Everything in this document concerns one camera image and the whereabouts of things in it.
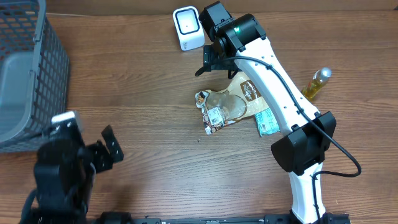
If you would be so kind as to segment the brown labelled food package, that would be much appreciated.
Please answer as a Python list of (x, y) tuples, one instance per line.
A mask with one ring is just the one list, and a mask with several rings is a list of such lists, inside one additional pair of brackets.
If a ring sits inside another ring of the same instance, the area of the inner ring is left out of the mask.
[(210, 135), (269, 108), (265, 99), (244, 72), (238, 72), (227, 88), (195, 94), (205, 132)]

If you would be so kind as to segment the white green snack package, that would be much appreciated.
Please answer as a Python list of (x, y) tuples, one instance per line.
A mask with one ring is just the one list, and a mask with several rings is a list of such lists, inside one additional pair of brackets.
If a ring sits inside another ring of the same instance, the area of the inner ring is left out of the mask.
[(279, 132), (279, 125), (270, 108), (254, 115), (260, 137)]

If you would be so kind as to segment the yellow oil bottle silver cap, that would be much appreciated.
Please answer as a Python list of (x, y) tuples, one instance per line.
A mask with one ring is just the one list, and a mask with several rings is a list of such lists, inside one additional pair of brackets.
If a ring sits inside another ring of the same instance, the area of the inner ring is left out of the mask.
[(303, 88), (303, 96), (312, 101), (316, 94), (327, 84), (331, 76), (332, 71), (330, 68), (323, 67), (316, 71), (308, 85)]

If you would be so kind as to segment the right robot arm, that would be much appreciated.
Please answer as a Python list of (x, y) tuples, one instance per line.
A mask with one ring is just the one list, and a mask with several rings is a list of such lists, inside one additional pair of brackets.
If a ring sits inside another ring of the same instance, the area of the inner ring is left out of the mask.
[(216, 52), (212, 62), (233, 62), (250, 78), (276, 118), (283, 137), (272, 144), (271, 151), (289, 174), (292, 215), (299, 223), (326, 223), (319, 173), (335, 118), (330, 112), (321, 114), (302, 95), (252, 14), (234, 18), (217, 1), (204, 8), (199, 21)]

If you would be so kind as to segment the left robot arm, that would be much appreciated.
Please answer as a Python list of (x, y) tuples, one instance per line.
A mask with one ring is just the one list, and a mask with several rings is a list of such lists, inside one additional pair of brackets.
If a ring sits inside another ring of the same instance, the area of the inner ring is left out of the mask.
[(21, 223), (86, 223), (95, 175), (124, 159), (111, 126), (102, 140), (86, 145), (75, 123), (41, 132), (48, 141), (37, 151), (36, 188), (21, 212)]

